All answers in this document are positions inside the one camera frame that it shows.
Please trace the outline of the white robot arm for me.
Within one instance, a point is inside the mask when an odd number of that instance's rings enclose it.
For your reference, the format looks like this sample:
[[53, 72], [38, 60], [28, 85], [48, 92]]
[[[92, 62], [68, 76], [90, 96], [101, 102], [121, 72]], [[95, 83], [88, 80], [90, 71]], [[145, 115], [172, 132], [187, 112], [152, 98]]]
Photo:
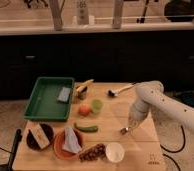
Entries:
[[136, 129], [147, 118], [150, 107], [154, 106], [194, 133], [194, 108], [166, 96], [160, 81], [136, 83], [134, 88], [136, 98], [128, 116], [130, 131]]

